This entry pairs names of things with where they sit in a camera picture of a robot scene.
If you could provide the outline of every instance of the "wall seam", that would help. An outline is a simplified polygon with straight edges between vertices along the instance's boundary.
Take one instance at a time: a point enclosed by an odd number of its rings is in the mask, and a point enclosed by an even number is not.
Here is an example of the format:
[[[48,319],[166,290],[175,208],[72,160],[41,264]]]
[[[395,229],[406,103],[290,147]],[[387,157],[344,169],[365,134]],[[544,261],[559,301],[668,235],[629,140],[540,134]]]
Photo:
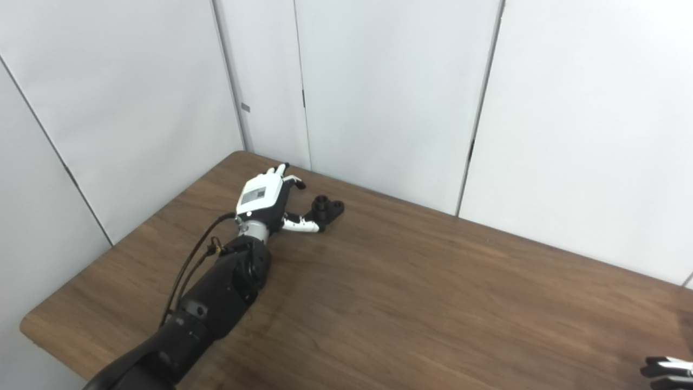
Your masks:
[[[296,0],[294,2],[294,23],[296,24],[296,45],[299,50],[299,70],[301,71],[301,93],[304,100],[304,118],[306,119],[306,140],[308,141],[308,170],[313,170],[313,154],[310,152],[310,131],[308,130],[308,107],[306,105],[306,86],[304,85],[303,77],[303,60],[301,58],[301,38],[299,37],[299,15],[296,9]]]
[[[479,105],[477,106],[477,112],[474,117],[474,125],[472,127],[471,141],[469,142],[469,150],[467,152],[467,159],[464,165],[464,173],[462,174],[462,183],[459,188],[459,196],[457,197],[457,207],[455,208],[455,216],[459,217],[459,211],[462,208],[462,197],[464,196],[464,190],[467,185],[467,178],[469,175],[469,166],[472,162],[472,153],[474,152],[474,143],[476,141],[477,131],[479,130],[479,121],[481,119],[481,113],[484,108],[484,100],[486,98],[486,88],[489,86],[489,77],[491,76],[491,66],[493,65],[493,57],[495,55],[495,45],[498,42],[498,33],[500,31],[500,22],[503,18],[503,11],[505,10],[505,0],[500,0],[498,4],[498,12],[495,17],[495,25],[493,26],[493,36],[491,37],[491,48],[489,49],[489,59],[486,62],[486,70],[484,72],[484,80],[482,82],[481,93],[479,96]]]
[[[243,128],[243,121],[240,120],[240,113],[238,111],[238,94],[236,93],[236,88],[234,88],[233,77],[231,77],[231,64],[229,64],[229,49],[227,47],[226,41],[224,40],[224,35],[221,31],[221,20],[219,16],[218,7],[216,4],[217,0],[209,0],[209,5],[212,9],[212,16],[214,19],[214,27],[217,31],[217,38],[219,39],[219,47],[221,48],[221,56],[223,57],[224,67],[226,68],[226,79],[229,83],[229,89],[231,90],[231,97],[234,98],[234,111],[236,112],[236,121],[238,122],[238,132],[240,133],[240,142],[243,144],[243,150],[248,150],[248,144],[246,142],[246,132],[247,130]]]
[[[686,278],[686,280],[683,281],[683,284],[681,285],[681,287],[686,287],[686,285],[688,283],[690,283],[691,279],[693,279],[693,272],[691,272],[691,274],[688,275],[688,278]]]
[[[65,171],[67,172],[67,175],[72,180],[72,183],[75,185],[75,188],[77,189],[77,192],[79,192],[80,196],[82,197],[82,200],[85,202],[85,205],[87,205],[87,207],[89,208],[89,212],[91,212],[91,216],[94,218],[94,220],[98,224],[98,227],[101,229],[101,232],[106,237],[108,244],[110,244],[110,246],[113,246],[113,241],[111,240],[111,237],[108,237],[108,234],[106,233],[106,229],[104,229],[103,225],[101,224],[101,221],[96,216],[96,213],[94,212],[94,209],[91,207],[91,204],[87,200],[87,197],[85,196],[84,192],[82,191],[82,188],[80,188],[79,183],[77,183],[77,179],[75,179],[74,175],[72,174],[72,171],[67,166],[67,164],[65,163],[65,160],[62,158],[62,156],[58,152],[58,148],[55,147],[53,140],[51,139],[49,134],[46,132],[46,128],[43,126],[43,123],[39,119],[38,115],[36,115],[36,111],[34,111],[34,107],[32,107],[32,105],[29,103],[29,100],[26,98],[24,91],[20,88],[19,83],[17,82],[17,79],[15,78],[15,75],[10,71],[10,67],[7,65],[7,63],[5,62],[2,55],[0,55],[0,64],[2,64],[2,66],[5,68],[5,70],[7,71],[7,74],[10,75],[10,79],[12,80],[12,83],[15,85],[15,87],[17,88],[17,91],[19,91],[19,95],[24,100],[24,104],[26,104],[26,106],[29,108],[29,111],[31,112],[32,116],[34,117],[34,120],[36,121],[36,123],[41,128],[41,131],[43,132],[44,136],[46,137],[49,144],[51,145],[51,148],[53,148],[53,152],[55,152],[55,155],[58,157],[60,164],[62,164],[62,167],[65,169]]]

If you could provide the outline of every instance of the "robot finger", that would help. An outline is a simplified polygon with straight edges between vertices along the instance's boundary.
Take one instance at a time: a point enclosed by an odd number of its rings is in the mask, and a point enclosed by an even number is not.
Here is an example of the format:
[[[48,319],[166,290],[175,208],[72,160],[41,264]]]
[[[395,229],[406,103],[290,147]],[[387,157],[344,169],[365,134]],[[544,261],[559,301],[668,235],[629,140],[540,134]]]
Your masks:
[[[670,356],[648,356],[645,357],[645,364],[659,364],[660,362],[686,362]]]
[[[280,164],[280,165],[277,167],[277,174],[279,174],[280,176],[284,176],[284,171],[285,171],[288,167],[289,167],[289,164],[288,164],[287,162],[285,162],[285,163],[283,163],[283,164]]]
[[[660,365],[655,365],[655,366],[645,366],[640,369],[640,373],[642,376],[646,378],[656,378],[660,376],[665,376],[665,375],[673,375],[673,376],[682,376],[682,377],[690,377],[691,376],[691,370],[690,370],[690,363],[687,366],[660,366]]]
[[[283,180],[285,183],[288,181],[293,181],[293,183],[296,184],[296,187],[298,187],[298,189],[306,189],[306,184],[303,182],[303,180],[299,179],[294,175],[286,176]]]
[[[320,226],[314,221],[306,221],[305,218],[290,212],[284,213],[282,218],[282,229],[293,232],[316,233],[320,231]]]

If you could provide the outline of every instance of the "sticker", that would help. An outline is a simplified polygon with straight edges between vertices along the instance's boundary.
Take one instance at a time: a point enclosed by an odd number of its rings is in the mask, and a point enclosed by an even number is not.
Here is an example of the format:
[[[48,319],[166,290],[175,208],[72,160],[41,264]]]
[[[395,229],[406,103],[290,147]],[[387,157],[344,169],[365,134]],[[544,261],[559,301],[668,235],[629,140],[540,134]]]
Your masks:
[[[240,204],[244,205],[248,202],[257,201],[258,199],[264,198],[265,197],[265,189],[267,189],[267,187],[256,188],[250,192],[246,192],[240,198]]]

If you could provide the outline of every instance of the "white robotic hand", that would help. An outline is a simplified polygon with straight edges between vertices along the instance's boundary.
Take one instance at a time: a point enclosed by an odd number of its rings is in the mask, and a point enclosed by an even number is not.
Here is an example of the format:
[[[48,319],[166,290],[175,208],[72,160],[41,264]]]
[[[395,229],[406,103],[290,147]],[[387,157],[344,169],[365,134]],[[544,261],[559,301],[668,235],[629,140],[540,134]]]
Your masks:
[[[326,196],[318,196],[313,209],[304,216],[286,212],[286,202],[291,187],[305,189],[306,184],[294,175],[284,176],[288,163],[272,167],[265,173],[248,180],[243,187],[236,214],[243,228],[264,226],[267,236],[280,229],[295,232],[321,232],[344,211],[341,202],[330,202]]]
[[[655,378],[650,383],[653,390],[693,389],[693,362],[675,357],[650,356],[645,358],[642,376]]]

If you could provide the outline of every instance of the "white fingertip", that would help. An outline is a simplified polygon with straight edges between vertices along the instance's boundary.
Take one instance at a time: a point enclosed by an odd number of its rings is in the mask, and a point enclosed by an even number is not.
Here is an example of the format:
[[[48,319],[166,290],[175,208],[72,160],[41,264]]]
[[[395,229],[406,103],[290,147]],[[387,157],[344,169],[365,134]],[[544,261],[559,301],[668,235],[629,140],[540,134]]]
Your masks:
[[[286,176],[283,180],[284,180],[284,181],[289,181],[289,180],[303,181],[303,180],[297,178],[297,177],[294,176],[294,175]]]
[[[277,167],[277,173],[278,173],[280,176],[283,176],[283,175],[284,175],[284,171],[285,171],[285,170],[286,170],[286,164],[280,164],[280,165]]]

